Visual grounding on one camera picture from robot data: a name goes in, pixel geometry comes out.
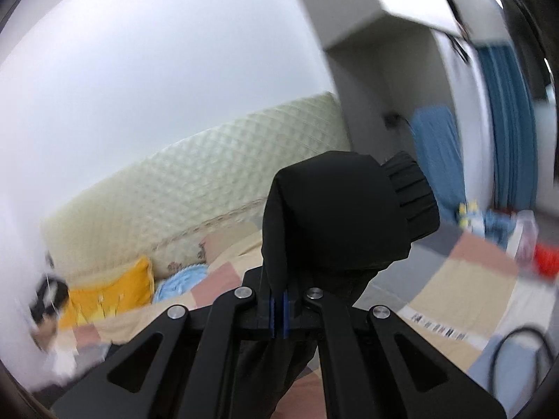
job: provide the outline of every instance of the pillow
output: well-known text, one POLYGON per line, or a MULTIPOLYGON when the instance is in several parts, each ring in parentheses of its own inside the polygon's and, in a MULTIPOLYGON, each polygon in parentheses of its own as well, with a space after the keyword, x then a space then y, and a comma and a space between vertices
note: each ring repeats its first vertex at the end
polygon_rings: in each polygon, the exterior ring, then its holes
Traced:
POLYGON ((122 265, 115 266, 111 269, 107 269, 105 271, 93 272, 86 275, 80 275, 79 277, 71 276, 70 279, 64 278, 64 281, 66 282, 70 290, 81 290, 84 288, 90 288, 93 285, 111 284, 121 278, 128 271, 133 269, 137 263, 138 260, 133 260, 132 262, 127 262, 122 265))
POLYGON ((116 280, 70 289, 59 327, 93 323, 144 306, 151 303, 153 293, 152 262, 143 256, 116 280))
POLYGON ((258 231, 254 222, 239 222, 219 228, 207 235, 200 247, 203 249, 206 263, 212 264, 226 249, 258 231))

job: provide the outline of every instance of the metal screw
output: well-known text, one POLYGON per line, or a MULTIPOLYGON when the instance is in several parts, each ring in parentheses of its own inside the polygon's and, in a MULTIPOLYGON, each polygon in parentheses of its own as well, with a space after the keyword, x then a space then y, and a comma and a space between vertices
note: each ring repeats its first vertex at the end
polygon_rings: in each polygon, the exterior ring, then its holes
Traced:
POLYGON ((390 316, 390 309, 386 306, 373 307, 373 315, 378 319, 385 319, 390 316))
POLYGON ((312 287, 307 290, 308 299, 320 299, 322 296, 324 296, 324 294, 320 288, 312 287))
POLYGON ((184 316, 186 309, 183 306, 173 306, 167 310, 167 316, 171 319, 177 319, 184 316))
POLYGON ((235 290, 235 296, 239 299, 250 298, 252 295, 252 289, 250 287, 239 287, 235 290))

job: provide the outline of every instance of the blue strip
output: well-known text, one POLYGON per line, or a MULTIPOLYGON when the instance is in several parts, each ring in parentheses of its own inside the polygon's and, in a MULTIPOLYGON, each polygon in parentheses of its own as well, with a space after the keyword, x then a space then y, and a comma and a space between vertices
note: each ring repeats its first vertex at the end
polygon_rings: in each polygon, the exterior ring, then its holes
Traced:
POLYGON ((498 208, 533 208, 538 149, 532 100, 513 47, 478 47, 495 146, 494 201, 498 208))
POLYGON ((274 297, 270 297, 270 331, 272 331, 272 338, 276 337, 276 301, 274 297))
POLYGON ((283 338, 289 337, 289 300, 287 291, 283 292, 283 338))

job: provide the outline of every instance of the blue towel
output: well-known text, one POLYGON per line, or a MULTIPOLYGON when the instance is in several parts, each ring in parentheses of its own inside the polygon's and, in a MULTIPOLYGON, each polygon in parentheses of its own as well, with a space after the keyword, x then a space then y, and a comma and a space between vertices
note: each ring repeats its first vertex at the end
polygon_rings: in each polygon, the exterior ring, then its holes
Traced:
POLYGON ((153 296, 153 302, 164 301, 174 298, 191 290, 196 284, 202 282, 208 276, 208 265, 192 265, 178 271, 177 274, 164 280, 157 287, 153 296))
POLYGON ((441 219, 456 222, 460 203, 466 203, 464 167, 454 116, 434 105, 415 111, 412 122, 418 164, 431 186, 441 219))

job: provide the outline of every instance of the red object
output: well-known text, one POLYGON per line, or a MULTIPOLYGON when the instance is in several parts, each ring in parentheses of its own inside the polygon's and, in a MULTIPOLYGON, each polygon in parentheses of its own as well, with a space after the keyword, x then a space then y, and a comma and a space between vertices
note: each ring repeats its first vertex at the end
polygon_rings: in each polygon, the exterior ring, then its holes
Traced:
POLYGON ((538 273, 542 276, 554 278, 559 273, 559 247, 536 244, 534 261, 538 266, 538 273))

